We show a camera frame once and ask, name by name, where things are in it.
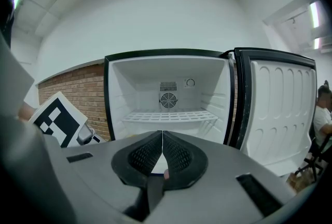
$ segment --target person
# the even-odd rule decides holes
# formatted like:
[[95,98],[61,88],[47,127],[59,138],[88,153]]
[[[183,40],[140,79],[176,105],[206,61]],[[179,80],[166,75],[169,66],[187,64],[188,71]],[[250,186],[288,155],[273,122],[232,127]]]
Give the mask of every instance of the person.
[[329,85],[328,85],[328,81],[327,80],[324,82],[324,86],[330,88]]
[[35,112],[35,108],[31,107],[28,103],[23,102],[22,107],[19,110],[18,116],[21,120],[29,121]]
[[[328,109],[331,108],[331,91],[324,85],[318,89],[318,100],[313,119],[316,142],[321,146],[327,135],[332,134],[332,118]],[[332,138],[323,149],[323,159],[330,162],[332,159]]]

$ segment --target fan grille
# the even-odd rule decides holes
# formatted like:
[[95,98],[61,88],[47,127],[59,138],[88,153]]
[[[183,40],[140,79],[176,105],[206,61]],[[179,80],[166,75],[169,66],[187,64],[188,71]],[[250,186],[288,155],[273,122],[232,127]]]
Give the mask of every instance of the fan grille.
[[176,82],[161,82],[160,91],[176,91]]
[[167,109],[173,108],[176,102],[176,96],[172,93],[165,93],[160,99],[161,105]]

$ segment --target white wire shelf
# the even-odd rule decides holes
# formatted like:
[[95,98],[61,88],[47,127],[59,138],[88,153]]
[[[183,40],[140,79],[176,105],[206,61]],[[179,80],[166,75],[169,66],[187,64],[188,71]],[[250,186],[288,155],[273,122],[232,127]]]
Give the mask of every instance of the white wire shelf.
[[170,113],[134,111],[123,122],[198,122],[216,120],[217,116],[207,110],[174,111]]

